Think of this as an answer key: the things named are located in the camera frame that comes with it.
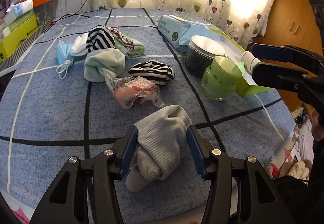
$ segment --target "black and white striped sock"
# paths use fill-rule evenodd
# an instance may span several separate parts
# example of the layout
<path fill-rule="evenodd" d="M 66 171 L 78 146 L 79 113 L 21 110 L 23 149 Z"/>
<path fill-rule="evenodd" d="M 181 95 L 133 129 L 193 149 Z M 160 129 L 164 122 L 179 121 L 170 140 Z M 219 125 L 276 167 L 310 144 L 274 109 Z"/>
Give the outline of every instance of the black and white striped sock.
<path fill-rule="evenodd" d="M 98 49 L 108 49 L 115 46 L 115 39 L 109 30 L 104 26 L 96 26 L 89 31 L 86 40 L 88 52 Z"/>
<path fill-rule="evenodd" d="M 128 71 L 133 77 L 143 77 L 158 85 L 166 85 L 167 81 L 174 79 L 174 71 L 169 65 L 151 60 L 139 63 Z"/>

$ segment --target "white mask ear loop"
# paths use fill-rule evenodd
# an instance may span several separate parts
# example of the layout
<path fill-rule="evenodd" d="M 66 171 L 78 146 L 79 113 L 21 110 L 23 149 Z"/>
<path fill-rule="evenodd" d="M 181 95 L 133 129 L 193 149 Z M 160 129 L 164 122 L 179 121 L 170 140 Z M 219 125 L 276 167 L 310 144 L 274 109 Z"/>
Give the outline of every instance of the white mask ear loop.
<path fill-rule="evenodd" d="M 59 74 L 60 79 L 64 79 L 67 75 L 67 69 L 71 66 L 72 62 L 70 60 L 66 60 L 63 64 L 59 65 L 56 68 L 56 72 Z"/>

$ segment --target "wet wipes package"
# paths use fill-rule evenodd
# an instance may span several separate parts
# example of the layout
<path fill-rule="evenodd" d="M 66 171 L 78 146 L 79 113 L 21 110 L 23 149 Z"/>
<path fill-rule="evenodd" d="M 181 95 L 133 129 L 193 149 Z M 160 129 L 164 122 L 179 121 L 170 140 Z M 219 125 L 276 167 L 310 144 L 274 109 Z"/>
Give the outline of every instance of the wet wipes package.
<path fill-rule="evenodd" d="M 180 52 L 187 52 L 192 36 L 199 35 L 214 39 L 213 32 L 204 23 L 185 16 L 162 16 L 158 30 Z"/>

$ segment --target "mattress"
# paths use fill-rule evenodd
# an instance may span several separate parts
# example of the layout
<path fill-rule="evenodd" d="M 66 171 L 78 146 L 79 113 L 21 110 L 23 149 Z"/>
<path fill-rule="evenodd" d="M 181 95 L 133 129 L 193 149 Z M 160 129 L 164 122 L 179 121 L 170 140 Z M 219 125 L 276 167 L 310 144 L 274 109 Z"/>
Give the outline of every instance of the mattress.
<path fill-rule="evenodd" d="M 185 67 L 184 55 L 157 30 L 159 18 L 171 14 L 208 24 L 177 11 L 90 11 L 84 13 L 89 18 L 72 16 L 59 21 L 24 58 L 0 102 L 0 190 L 13 204 L 22 205 L 20 209 L 26 208 L 27 219 L 69 157 L 95 157 L 123 137 L 129 125 L 158 110 L 150 102 L 122 109 L 105 82 L 84 79 L 84 58 L 75 58 L 67 77 L 59 79 L 57 42 L 73 43 L 97 25 L 118 28 L 145 45 L 142 56 L 126 60 L 120 77 L 127 77 L 133 65 L 151 59 L 173 68 L 175 80 L 160 86 L 165 105 L 182 106 L 213 147 L 237 158 L 253 155 L 262 164 L 280 148 L 283 140 L 254 95 L 241 97 L 234 92 L 222 102 L 205 98 L 200 79 Z M 258 97 L 281 135 L 288 138 L 295 122 L 278 92 L 271 89 Z M 210 182 L 200 178 L 189 154 L 166 180 L 153 181 L 138 193 L 128 191 L 124 180 L 116 181 L 115 186 L 124 223 L 129 224 L 162 220 L 201 207 L 207 201 Z"/>

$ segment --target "wooden cabinet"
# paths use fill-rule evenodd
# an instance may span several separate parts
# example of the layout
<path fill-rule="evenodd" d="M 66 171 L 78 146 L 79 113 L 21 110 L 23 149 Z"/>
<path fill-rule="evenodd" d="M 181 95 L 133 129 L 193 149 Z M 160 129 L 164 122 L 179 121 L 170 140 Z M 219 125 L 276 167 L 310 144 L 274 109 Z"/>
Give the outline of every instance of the wooden cabinet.
<path fill-rule="evenodd" d="M 295 45 L 323 55 L 320 31 L 308 0 L 274 0 L 265 37 L 257 36 L 253 42 L 275 46 Z M 290 63 L 280 64 L 296 67 Z M 290 111 L 301 104 L 296 93 L 278 91 Z"/>

